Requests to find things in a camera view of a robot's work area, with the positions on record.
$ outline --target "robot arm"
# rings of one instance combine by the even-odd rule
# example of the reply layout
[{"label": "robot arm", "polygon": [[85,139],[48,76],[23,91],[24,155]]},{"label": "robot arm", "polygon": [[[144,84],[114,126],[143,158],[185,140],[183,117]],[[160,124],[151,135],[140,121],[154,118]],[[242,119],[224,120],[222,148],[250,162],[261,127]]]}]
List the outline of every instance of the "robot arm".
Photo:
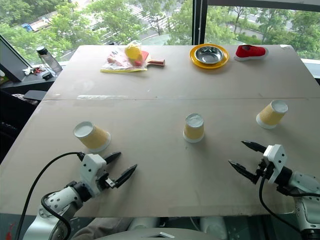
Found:
[{"label": "robot arm", "polygon": [[119,188],[135,171],[128,168],[117,179],[110,179],[106,166],[121,153],[114,152],[106,159],[98,154],[86,154],[80,166],[81,181],[70,182],[64,189],[46,194],[38,208],[34,222],[27,229],[23,240],[64,240],[70,234],[70,219],[90,198],[104,189]]},{"label": "robot arm", "polygon": [[320,239],[320,183],[315,176],[293,172],[285,167],[287,154],[282,145],[268,147],[256,142],[243,141],[250,149],[263,153],[255,174],[248,172],[239,163],[229,160],[235,170],[256,184],[264,176],[269,183],[277,184],[277,191],[292,196],[299,230],[304,240]]}]

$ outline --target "glass window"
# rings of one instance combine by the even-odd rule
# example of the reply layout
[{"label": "glass window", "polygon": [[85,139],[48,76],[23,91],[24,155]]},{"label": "glass window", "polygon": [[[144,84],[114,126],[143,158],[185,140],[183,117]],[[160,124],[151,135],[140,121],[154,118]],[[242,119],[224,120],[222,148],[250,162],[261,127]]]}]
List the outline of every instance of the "glass window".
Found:
[{"label": "glass window", "polygon": [[320,12],[208,6],[205,42],[292,45],[302,59],[320,60]]},{"label": "glass window", "polygon": [[192,0],[0,0],[0,34],[32,65],[46,46],[59,62],[80,45],[190,45]]}]

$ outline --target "ping pong paddle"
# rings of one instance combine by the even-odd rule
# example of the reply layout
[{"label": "ping pong paddle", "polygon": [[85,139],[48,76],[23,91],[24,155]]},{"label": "ping pong paddle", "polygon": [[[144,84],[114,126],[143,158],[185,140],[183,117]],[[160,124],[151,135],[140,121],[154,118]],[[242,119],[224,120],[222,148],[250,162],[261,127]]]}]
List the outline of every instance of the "ping pong paddle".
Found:
[{"label": "ping pong paddle", "polygon": [[[141,51],[141,55],[142,55],[142,62],[146,62],[146,66],[150,66],[150,65],[155,65],[155,66],[164,66],[166,64],[166,61],[164,59],[162,60],[155,60],[152,59],[150,54],[147,51]],[[141,66],[142,63],[140,61],[135,61],[134,64],[136,66]]]}]

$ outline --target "yellow plate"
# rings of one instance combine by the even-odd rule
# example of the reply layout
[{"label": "yellow plate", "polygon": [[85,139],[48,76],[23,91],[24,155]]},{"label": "yellow plate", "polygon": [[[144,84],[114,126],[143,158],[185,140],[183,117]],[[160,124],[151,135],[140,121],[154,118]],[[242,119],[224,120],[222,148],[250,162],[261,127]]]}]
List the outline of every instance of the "yellow plate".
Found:
[{"label": "yellow plate", "polygon": [[[196,56],[195,56],[195,52],[196,52],[196,50],[198,48],[201,48],[201,47],[204,47],[204,46],[213,46],[213,47],[219,48],[223,52],[222,61],[214,63],[214,64],[205,64],[205,63],[202,63],[199,60],[197,60]],[[222,46],[211,44],[211,43],[205,43],[205,44],[197,45],[194,48],[192,48],[191,51],[190,51],[190,58],[191,58],[192,62],[195,65],[197,65],[198,67],[200,67],[200,68],[203,68],[203,69],[217,69],[217,68],[222,67],[223,65],[225,65],[228,62],[229,53]]]}]

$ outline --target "upside-down paper cup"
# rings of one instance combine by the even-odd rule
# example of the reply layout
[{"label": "upside-down paper cup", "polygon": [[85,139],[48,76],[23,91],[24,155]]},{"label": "upside-down paper cup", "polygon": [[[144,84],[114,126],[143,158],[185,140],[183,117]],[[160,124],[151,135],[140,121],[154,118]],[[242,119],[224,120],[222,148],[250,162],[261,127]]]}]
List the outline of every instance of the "upside-down paper cup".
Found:
[{"label": "upside-down paper cup", "polygon": [[200,142],[205,136],[204,119],[198,113],[191,113],[185,118],[183,137],[189,143]]},{"label": "upside-down paper cup", "polygon": [[273,100],[257,116],[256,122],[265,129],[273,129],[288,112],[288,105],[282,100]]},{"label": "upside-down paper cup", "polygon": [[91,153],[98,153],[109,146],[111,135],[90,121],[79,123],[73,130],[76,136]]}]

